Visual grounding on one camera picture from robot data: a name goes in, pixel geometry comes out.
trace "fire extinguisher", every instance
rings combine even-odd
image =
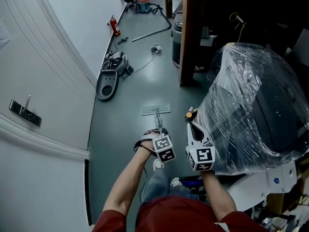
[[[118,24],[117,24],[117,21],[114,18],[114,15],[112,15],[112,17],[111,17],[111,27],[112,27],[112,30],[114,31],[114,34],[116,36],[119,36],[121,34],[120,30],[119,30],[119,27],[118,27]]]

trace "white box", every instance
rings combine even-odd
[[[165,136],[159,139],[153,139],[153,143],[156,155],[162,163],[176,159],[173,145],[170,141],[169,136]]]
[[[215,148],[202,145],[186,147],[187,159],[193,171],[211,170],[215,162]]]

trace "jeans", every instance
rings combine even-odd
[[[189,188],[183,186],[170,186],[170,177],[165,168],[158,168],[145,186],[142,203],[166,196],[181,196],[198,200],[197,194],[192,194]]]

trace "plastic-wrapped machine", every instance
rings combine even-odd
[[[196,122],[216,148],[217,174],[250,174],[283,165],[309,145],[309,106],[288,63],[272,50],[229,43]]]

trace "floor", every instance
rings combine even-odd
[[[152,2],[165,7],[164,0]],[[179,2],[174,1],[173,9]],[[171,177],[196,175],[185,157],[187,142],[184,115],[190,106],[198,107],[203,101],[213,75],[196,73],[193,87],[179,87],[178,69],[172,62],[170,30],[132,42],[139,36],[167,26],[160,13],[134,14],[130,10],[119,23],[121,36],[115,42],[129,37],[126,43],[116,45],[119,51],[125,51],[129,64],[137,70],[152,60],[153,56],[154,59],[127,79],[119,79],[115,95],[110,101],[96,100],[89,141],[89,192],[93,223],[97,221],[115,180],[133,157],[133,145],[145,131],[155,127],[153,116],[141,116],[140,109],[144,106],[170,104],[171,113],[162,114],[161,117],[163,126],[170,133],[177,160],[170,161],[166,167]],[[151,53],[150,48],[155,43],[162,47],[161,54]],[[146,164],[149,176],[153,172],[153,160],[154,157]],[[143,174],[138,191],[144,181]],[[134,231],[139,205],[136,195],[127,219],[128,231]]]

